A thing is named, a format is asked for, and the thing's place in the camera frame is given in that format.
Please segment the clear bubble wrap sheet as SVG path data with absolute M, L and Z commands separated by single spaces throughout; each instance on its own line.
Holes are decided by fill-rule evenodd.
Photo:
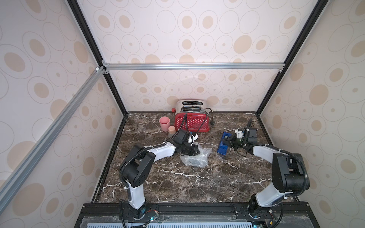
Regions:
M 194 166 L 198 168 L 206 167 L 208 165 L 208 156 L 211 154 L 212 148 L 203 148 L 197 142 L 194 142 L 193 145 L 197 145 L 200 154 L 195 156 L 181 155 L 181 161 L 185 166 Z

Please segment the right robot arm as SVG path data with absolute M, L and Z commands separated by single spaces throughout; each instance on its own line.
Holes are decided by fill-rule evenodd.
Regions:
M 287 197 L 303 194 L 310 187 L 309 175 L 302 155 L 290 153 L 266 143 L 258 143 L 257 129 L 236 129 L 235 134 L 224 136 L 222 143 L 235 151 L 244 149 L 272 164 L 271 184 L 260 193 L 252 195 L 248 213 L 254 214 L 260 208 L 271 208 Z

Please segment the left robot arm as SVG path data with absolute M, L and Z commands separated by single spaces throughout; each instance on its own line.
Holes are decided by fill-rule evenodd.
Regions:
M 128 194 L 129 212 L 135 219 L 141 219 L 147 212 L 144 196 L 144 182 L 147 179 L 154 162 L 175 153 L 189 156 L 200 154 L 194 141 L 197 133 L 204 126 L 208 117 L 202 121 L 196 131 L 188 129 L 188 114 L 185 114 L 180 128 L 171 137 L 164 139 L 161 144 L 141 146 L 136 144 L 119 168 L 119 177 L 125 185 Z

